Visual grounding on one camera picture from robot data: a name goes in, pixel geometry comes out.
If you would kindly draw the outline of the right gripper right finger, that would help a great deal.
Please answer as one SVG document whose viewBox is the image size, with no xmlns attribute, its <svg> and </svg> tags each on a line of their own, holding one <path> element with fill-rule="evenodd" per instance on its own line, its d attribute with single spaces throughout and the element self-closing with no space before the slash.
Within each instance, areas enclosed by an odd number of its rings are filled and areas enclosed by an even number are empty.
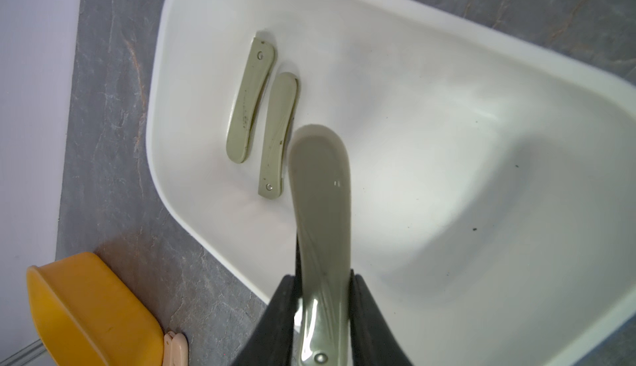
<svg viewBox="0 0 636 366">
<path fill-rule="evenodd" d="M 349 322 L 352 359 L 358 365 L 408 365 L 364 278 L 350 272 Z"/>
</svg>

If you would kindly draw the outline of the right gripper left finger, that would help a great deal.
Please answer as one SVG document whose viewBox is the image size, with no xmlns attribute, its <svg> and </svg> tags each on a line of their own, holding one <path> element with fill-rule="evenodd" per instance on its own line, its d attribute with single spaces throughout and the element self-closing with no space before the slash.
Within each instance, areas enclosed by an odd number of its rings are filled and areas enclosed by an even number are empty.
<svg viewBox="0 0 636 366">
<path fill-rule="evenodd" d="M 253 334 L 232 365 L 290 365 L 294 316 L 301 289 L 297 279 L 280 281 Z"/>
</svg>

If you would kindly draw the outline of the pink knife top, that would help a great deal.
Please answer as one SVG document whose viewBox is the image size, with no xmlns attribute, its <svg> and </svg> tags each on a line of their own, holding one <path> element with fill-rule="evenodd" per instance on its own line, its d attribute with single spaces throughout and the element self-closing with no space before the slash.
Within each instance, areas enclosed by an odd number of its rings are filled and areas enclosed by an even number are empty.
<svg viewBox="0 0 636 366">
<path fill-rule="evenodd" d="M 182 333 L 168 331 L 163 339 L 163 366 L 187 366 L 189 364 L 189 345 Z"/>
</svg>

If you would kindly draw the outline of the olive knife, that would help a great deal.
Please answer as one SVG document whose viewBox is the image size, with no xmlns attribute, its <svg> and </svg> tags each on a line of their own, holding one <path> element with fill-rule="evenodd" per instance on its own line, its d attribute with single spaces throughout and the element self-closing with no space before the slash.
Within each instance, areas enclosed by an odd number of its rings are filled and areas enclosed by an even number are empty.
<svg viewBox="0 0 636 366">
<path fill-rule="evenodd" d="M 298 78 L 283 72 L 276 76 L 270 90 L 258 180 L 258 194 L 269 200 L 282 194 L 283 155 L 298 87 Z"/>
<path fill-rule="evenodd" d="M 346 365 L 349 351 L 351 180 L 341 138 L 326 126 L 296 131 L 288 177 L 301 263 L 301 365 Z"/>
<path fill-rule="evenodd" d="M 258 36 L 253 38 L 226 139 L 231 162 L 241 164 L 248 158 L 258 106 L 276 58 L 273 44 Z"/>
</svg>

